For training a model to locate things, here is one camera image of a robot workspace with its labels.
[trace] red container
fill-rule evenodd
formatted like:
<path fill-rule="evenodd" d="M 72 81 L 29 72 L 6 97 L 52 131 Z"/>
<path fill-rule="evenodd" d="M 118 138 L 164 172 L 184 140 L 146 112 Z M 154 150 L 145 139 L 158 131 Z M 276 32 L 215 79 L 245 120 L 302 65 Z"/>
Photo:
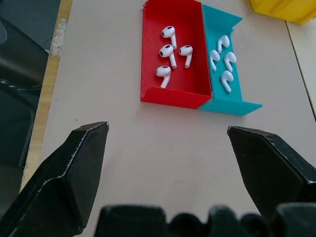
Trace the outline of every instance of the red container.
<path fill-rule="evenodd" d="M 166 26 L 176 29 L 177 49 L 174 56 L 177 68 L 172 69 L 166 89 L 160 88 L 163 78 L 155 71 L 170 66 L 159 50 L 171 44 L 161 36 Z M 193 56 L 188 69 L 185 56 L 179 55 L 182 46 L 191 45 Z M 194 0 L 148 0 L 144 4 L 141 101 L 198 109 L 212 98 L 207 48 L 204 34 L 202 4 Z"/>

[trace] yellow bin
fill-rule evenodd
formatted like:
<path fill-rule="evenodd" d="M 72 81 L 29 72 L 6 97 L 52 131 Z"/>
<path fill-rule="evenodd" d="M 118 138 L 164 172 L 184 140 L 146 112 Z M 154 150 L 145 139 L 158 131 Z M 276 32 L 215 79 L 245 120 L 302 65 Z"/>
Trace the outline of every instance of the yellow bin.
<path fill-rule="evenodd" d="M 316 18 L 316 0 L 250 0 L 252 8 L 260 14 L 297 24 Z"/>

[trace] white earbud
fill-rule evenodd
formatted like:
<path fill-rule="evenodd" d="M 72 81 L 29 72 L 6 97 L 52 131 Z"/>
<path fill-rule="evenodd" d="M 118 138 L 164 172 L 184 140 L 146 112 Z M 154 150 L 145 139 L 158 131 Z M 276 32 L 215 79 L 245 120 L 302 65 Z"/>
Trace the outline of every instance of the white earbud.
<path fill-rule="evenodd" d="M 233 74 L 231 74 L 229 71 L 224 71 L 222 76 L 221 76 L 221 81 L 224 89 L 226 90 L 227 93 L 231 93 L 232 89 L 228 85 L 228 81 L 232 82 L 234 80 Z"/>
<path fill-rule="evenodd" d="M 171 38 L 171 44 L 173 49 L 177 48 L 176 29 L 173 26 L 167 26 L 161 32 L 162 37 Z"/>
<path fill-rule="evenodd" d="M 209 53 L 210 57 L 211 57 L 211 66 L 213 69 L 213 72 L 215 72 L 217 70 L 214 61 L 219 62 L 219 60 L 221 59 L 221 56 L 219 56 L 219 53 L 216 50 L 212 50 Z"/>
<path fill-rule="evenodd" d="M 219 53 L 222 52 L 222 45 L 223 45 L 225 48 L 228 48 L 228 47 L 229 47 L 230 41 L 229 41 L 228 36 L 222 36 L 222 37 L 220 37 L 220 39 L 218 40 L 218 42 L 217 42 L 217 51 L 218 51 Z"/>
<path fill-rule="evenodd" d="M 171 75 L 171 69 L 168 66 L 161 66 L 156 70 L 156 76 L 163 77 L 163 82 L 161 84 L 161 88 L 166 88 Z"/>
<path fill-rule="evenodd" d="M 169 57 L 172 68 L 177 68 L 176 59 L 174 58 L 172 45 L 167 44 L 164 47 L 162 47 L 160 49 L 159 54 L 163 58 Z"/>
<path fill-rule="evenodd" d="M 224 63 L 228 71 L 233 72 L 233 68 L 231 66 L 231 63 L 236 63 L 236 55 L 234 55 L 233 52 L 228 52 L 224 58 Z"/>
<path fill-rule="evenodd" d="M 181 56 L 186 56 L 187 60 L 186 63 L 184 65 L 184 67 L 187 69 L 189 68 L 190 64 L 191 64 L 191 60 L 192 60 L 192 53 L 193 53 L 193 48 L 190 45 L 186 45 L 180 48 L 179 50 L 179 54 Z"/>

